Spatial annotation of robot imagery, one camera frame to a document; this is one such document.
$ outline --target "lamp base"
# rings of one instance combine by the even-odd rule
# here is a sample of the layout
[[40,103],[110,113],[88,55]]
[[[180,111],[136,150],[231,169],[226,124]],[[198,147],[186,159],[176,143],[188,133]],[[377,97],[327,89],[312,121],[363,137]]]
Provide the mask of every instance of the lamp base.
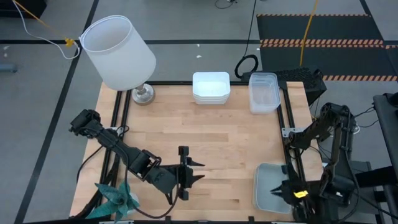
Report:
[[155,90],[148,84],[142,84],[133,89],[131,95],[136,104],[145,106],[155,99]]

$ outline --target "stacked white bowls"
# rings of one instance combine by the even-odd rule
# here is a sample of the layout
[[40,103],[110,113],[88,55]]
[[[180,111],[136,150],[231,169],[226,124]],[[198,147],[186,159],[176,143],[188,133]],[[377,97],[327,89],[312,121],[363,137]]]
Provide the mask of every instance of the stacked white bowls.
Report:
[[192,77],[193,97],[199,105],[223,105],[231,92],[226,72],[196,72]]

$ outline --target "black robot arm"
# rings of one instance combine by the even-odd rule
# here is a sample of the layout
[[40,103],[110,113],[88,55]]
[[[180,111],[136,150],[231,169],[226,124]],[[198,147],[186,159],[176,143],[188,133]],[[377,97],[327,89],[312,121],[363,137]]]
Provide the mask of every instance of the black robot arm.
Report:
[[188,200],[186,188],[190,188],[194,182],[204,175],[193,175],[189,166],[204,166],[192,161],[187,157],[189,149],[187,146],[178,147],[180,164],[161,166],[161,158],[153,155],[147,150],[131,147],[120,141],[118,134],[113,129],[105,129],[101,124],[100,114],[93,110],[83,110],[72,122],[70,131],[76,135],[96,138],[98,142],[107,149],[114,151],[126,165],[128,171],[138,179],[147,181],[154,185],[169,200],[173,188],[180,184],[178,196],[182,200]]
[[348,206],[355,188],[354,176],[346,162],[351,157],[355,125],[354,116],[347,106],[326,103],[322,106],[317,120],[300,133],[291,132],[284,141],[284,144],[290,148],[306,150],[310,147],[312,139],[329,136],[330,129],[334,129],[331,159],[323,170],[321,180],[317,183],[319,186],[317,193],[320,197],[331,199],[342,207]]

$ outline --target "gray tray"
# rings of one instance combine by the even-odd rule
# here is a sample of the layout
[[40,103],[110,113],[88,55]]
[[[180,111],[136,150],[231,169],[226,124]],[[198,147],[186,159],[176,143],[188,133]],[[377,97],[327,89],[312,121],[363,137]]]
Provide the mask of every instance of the gray tray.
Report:
[[253,205],[264,211],[290,213],[292,207],[282,198],[271,194],[271,190],[280,186],[288,177],[278,164],[263,163],[254,173]]

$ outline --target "metal bracket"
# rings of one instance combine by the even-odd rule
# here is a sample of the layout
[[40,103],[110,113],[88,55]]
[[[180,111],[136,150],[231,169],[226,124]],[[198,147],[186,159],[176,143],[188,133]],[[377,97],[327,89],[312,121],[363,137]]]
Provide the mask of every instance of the metal bracket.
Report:
[[287,138],[291,132],[300,133],[304,130],[305,128],[282,128],[282,137]]
[[110,127],[110,129],[115,130],[118,133],[118,136],[120,136],[124,131],[124,127]]

